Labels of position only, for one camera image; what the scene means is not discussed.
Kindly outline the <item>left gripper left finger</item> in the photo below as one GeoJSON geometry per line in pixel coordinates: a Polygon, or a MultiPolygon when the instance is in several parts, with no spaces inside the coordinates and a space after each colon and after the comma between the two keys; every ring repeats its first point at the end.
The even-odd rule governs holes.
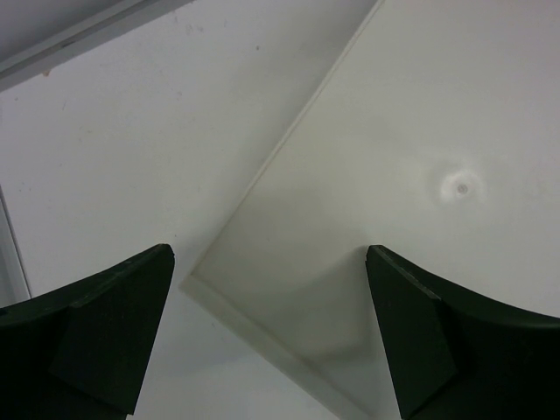
{"type": "Polygon", "coordinates": [[[174,266],[172,247],[158,244],[2,308],[1,417],[133,415],[174,266]]]}

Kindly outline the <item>white drawer box pastel drawers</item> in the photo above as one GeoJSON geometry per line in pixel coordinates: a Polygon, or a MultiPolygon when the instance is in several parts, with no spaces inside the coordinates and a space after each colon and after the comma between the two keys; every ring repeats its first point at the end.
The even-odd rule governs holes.
{"type": "Polygon", "coordinates": [[[404,419],[369,247],[559,321],[559,4],[380,1],[184,289],[341,419],[404,419]]]}

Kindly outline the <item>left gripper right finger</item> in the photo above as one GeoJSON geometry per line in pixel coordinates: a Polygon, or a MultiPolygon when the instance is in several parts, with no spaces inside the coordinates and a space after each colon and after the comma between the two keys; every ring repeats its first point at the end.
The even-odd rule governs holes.
{"type": "Polygon", "coordinates": [[[367,280],[404,419],[556,419],[559,321],[485,297],[382,245],[367,280]]]}

